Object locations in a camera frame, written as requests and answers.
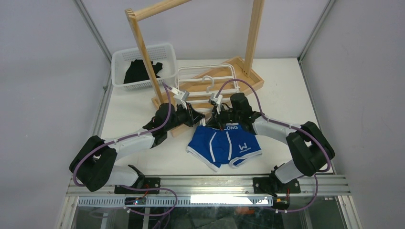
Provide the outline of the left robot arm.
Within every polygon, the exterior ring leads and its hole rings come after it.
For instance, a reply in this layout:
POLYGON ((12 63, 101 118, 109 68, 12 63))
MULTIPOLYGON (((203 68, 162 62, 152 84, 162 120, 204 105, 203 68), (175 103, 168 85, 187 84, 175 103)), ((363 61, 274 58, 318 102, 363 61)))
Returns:
POLYGON ((94 135, 72 160, 69 170, 75 184, 94 192, 106 185, 124 185, 132 194, 143 190, 143 174, 133 165, 117 166, 116 161, 135 152, 152 149, 167 139, 168 132, 180 125, 192 127, 205 118, 190 103, 160 105, 151 120, 138 131, 116 139, 94 135))

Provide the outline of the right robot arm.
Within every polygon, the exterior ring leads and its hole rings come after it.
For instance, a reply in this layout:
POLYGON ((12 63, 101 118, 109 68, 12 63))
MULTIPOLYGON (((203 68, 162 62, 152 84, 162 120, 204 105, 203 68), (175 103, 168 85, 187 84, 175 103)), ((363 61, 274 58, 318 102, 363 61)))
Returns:
POLYGON ((335 152, 315 123, 307 121, 295 126, 270 119, 253 111, 244 93, 231 95, 230 102, 228 106, 222 103, 220 95, 211 95, 209 103, 213 110, 207 122, 209 127, 224 130, 226 124, 238 123, 252 135, 266 136, 286 144, 292 156, 287 163, 274 167, 268 184, 259 184, 262 192, 275 196, 286 191, 290 182, 296 183, 298 178, 311 177, 324 165, 330 166, 335 152))

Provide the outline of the blue boxer underwear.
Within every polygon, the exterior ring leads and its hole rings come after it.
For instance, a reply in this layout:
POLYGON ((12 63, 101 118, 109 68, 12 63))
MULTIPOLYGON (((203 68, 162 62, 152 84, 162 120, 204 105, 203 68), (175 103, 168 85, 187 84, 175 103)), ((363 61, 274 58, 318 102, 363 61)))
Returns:
POLYGON ((239 168, 262 155, 256 136, 243 130, 238 123, 226 124, 223 130, 197 126, 186 152, 215 172, 222 165, 239 168))

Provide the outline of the white plastic clip hanger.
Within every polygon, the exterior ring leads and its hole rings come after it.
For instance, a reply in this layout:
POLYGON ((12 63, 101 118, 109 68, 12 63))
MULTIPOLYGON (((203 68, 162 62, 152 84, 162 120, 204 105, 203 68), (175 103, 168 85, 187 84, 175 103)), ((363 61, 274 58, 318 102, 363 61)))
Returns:
POLYGON ((212 93, 217 94, 223 83, 236 79, 236 72, 228 63, 180 67, 175 76, 175 87, 188 91, 186 102, 203 114, 205 120, 213 106, 208 102, 212 93))

